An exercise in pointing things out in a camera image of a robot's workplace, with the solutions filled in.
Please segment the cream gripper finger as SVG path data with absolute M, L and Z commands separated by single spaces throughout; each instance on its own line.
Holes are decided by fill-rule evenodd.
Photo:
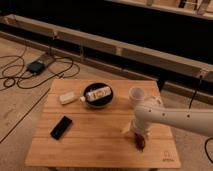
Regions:
M 144 138 L 145 141 L 148 141 L 148 134 L 144 134 L 143 138 Z
M 122 134 L 127 134 L 131 132 L 131 122 L 129 122 L 122 130 Z

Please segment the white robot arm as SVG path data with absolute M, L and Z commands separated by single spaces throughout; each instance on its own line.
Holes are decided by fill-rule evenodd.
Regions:
M 152 123 L 172 126 L 213 138 L 213 109 L 166 108 L 159 97 L 148 97 L 132 103 L 133 118 L 122 133 L 149 136 Z

